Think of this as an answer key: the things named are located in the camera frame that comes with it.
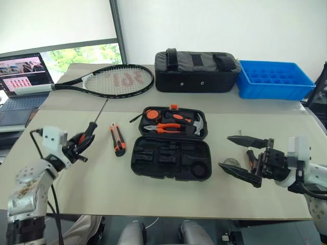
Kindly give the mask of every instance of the black tool bag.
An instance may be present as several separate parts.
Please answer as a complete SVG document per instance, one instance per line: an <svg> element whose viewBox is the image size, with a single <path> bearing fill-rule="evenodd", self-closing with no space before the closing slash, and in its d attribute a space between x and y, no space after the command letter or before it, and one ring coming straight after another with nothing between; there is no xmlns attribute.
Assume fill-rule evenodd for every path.
<svg viewBox="0 0 327 245"><path fill-rule="evenodd" d="M178 107L147 107L141 114L139 137L133 148L131 168L137 175L184 181L204 181L211 176L211 156L207 143L202 141L208 134L204 113ZM202 121L197 128L194 121ZM166 125L158 133L146 126Z"/></svg>
<svg viewBox="0 0 327 245"><path fill-rule="evenodd" d="M155 85L161 92L228 92L241 71L229 53L177 52L155 56Z"/></svg>

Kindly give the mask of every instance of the screwdriver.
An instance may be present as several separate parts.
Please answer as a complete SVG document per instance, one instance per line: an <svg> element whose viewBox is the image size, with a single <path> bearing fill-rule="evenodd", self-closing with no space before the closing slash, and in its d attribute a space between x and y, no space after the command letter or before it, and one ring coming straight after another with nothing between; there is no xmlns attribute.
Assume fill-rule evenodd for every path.
<svg viewBox="0 0 327 245"><path fill-rule="evenodd" d="M255 165L255 162L256 162L256 157L255 157L255 155L254 155L254 153L253 153L253 150L251 150L251 148L248 147L248 148L247 148L247 151L246 151L246 154L247 154L247 156L249 157L249 160L250 160L250 166L251 166L251 168L253 168L254 165Z"/></svg>
<svg viewBox="0 0 327 245"><path fill-rule="evenodd" d="M89 137L93 134L94 130L97 128L97 120L104 108L104 106L106 105L108 99L106 99L106 101L104 102L103 106L101 107L101 110L97 116L97 118L94 120L94 121L91 121L90 124L88 125L87 129L85 130L85 132L82 134L82 136L80 137L80 139L78 140L78 144L81 144L83 142L83 140L86 138L86 137Z"/></svg>

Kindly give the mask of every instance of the laptop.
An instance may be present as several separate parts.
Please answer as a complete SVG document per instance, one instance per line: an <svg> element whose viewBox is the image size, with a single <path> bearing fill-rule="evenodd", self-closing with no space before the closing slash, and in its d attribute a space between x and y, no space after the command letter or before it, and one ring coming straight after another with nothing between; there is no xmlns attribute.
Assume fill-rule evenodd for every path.
<svg viewBox="0 0 327 245"><path fill-rule="evenodd" d="M40 53L1 57L0 89L8 100L0 108L0 132L24 130L32 110L42 105L49 95L49 92L17 95L16 88L53 83Z"/></svg>

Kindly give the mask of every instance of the blue storage box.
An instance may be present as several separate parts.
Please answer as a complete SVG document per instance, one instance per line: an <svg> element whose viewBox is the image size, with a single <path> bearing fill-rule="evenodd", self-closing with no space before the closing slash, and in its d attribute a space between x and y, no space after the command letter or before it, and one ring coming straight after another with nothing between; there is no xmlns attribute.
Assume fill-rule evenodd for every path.
<svg viewBox="0 0 327 245"><path fill-rule="evenodd" d="M316 85L295 63L241 60L237 80L243 99L302 100Z"/></svg>

